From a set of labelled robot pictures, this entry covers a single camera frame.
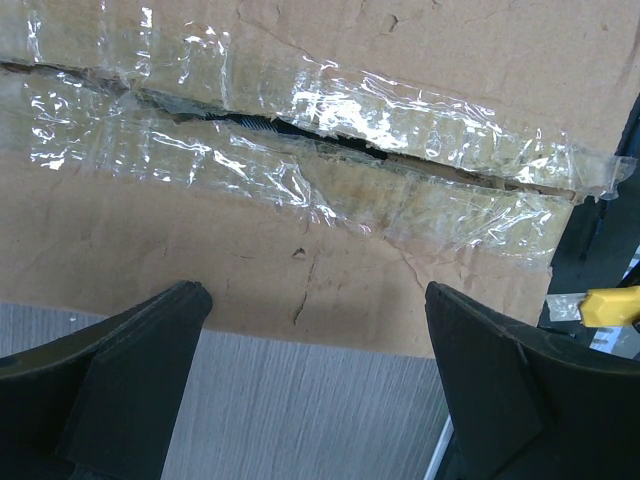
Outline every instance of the clear packing tape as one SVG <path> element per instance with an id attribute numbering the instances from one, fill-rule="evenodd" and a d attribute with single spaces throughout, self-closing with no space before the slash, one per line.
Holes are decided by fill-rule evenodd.
<path id="1" fill-rule="evenodd" d="M 0 155 L 242 195 L 390 241 L 435 239 L 548 265 L 569 201 L 447 181 L 324 142 L 178 123 L 130 93 L 47 69 L 0 72 Z"/>
<path id="2" fill-rule="evenodd" d="M 565 134 L 313 59 L 247 23 L 227 32 L 177 18 L 178 11 L 112 0 L 3 1 L 0 60 L 117 79 L 169 100 L 174 112 L 279 117 L 320 135 L 578 195 L 612 198 L 633 171 L 631 159 L 591 151 Z"/>

